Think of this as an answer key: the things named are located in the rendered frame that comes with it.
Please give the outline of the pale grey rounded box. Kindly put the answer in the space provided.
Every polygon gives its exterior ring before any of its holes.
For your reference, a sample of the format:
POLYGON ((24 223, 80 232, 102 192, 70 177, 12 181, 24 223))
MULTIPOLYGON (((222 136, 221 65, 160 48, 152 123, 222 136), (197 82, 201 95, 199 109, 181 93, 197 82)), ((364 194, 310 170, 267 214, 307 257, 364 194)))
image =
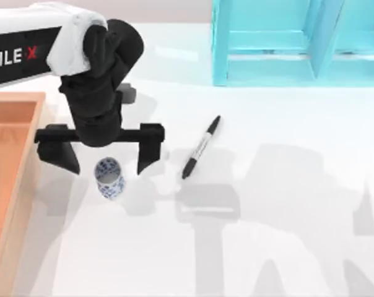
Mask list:
POLYGON ((137 90, 131 84, 121 84, 118 90, 122 95, 122 104, 130 105, 136 101, 137 90))

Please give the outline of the blue and white cup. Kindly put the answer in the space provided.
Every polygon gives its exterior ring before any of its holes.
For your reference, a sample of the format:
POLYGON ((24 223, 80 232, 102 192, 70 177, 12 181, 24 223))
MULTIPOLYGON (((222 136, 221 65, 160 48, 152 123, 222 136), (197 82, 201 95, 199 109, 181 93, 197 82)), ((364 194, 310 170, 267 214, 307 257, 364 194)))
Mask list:
POLYGON ((112 157, 98 161, 93 170, 97 189, 108 200, 117 200, 125 188, 123 170, 119 162, 112 157))

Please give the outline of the shallow salmon-coloured box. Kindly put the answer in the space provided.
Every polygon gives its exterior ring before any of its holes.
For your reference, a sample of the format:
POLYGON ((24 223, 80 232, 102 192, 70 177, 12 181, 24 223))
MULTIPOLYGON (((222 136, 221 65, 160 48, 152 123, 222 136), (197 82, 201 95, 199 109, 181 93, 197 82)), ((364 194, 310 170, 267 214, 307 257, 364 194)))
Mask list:
POLYGON ((0 297, 12 297, 35 196, 36 130, 51 118, 43 92, 0 92, 0 297))

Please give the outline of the black marker pen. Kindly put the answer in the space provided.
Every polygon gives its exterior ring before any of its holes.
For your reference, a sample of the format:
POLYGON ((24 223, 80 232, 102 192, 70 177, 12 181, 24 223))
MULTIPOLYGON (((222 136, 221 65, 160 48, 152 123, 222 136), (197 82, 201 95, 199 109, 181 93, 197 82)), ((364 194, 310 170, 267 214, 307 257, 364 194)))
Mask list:
POLYGON ((217 129, 217 126, 219 125, 220 119, 221 119, 221 116, 217 115, 215 117, 215 119, 211 122, 209 127, 206 129, 203 137, 199 141, 197 147, 194 149, 194 151, 191 154, 191 156, 189 157, 185 167, 183 168, 183 171, 182 171, 182 174, 181 174, 182 179, 186 179, 193 172, 194 167, 196 166, 199 158, 201 157, 203 151, 206 149, 210 139, 214 135, 214 133, 217 129))

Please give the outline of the light blue rack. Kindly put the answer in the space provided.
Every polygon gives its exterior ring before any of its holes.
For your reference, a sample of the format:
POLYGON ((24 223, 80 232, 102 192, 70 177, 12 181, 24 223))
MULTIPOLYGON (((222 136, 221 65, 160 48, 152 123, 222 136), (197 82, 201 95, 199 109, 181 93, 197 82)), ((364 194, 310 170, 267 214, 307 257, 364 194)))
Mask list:
POLYGON ((374 87, 374 0, 212 0, 216 86, 374 87))

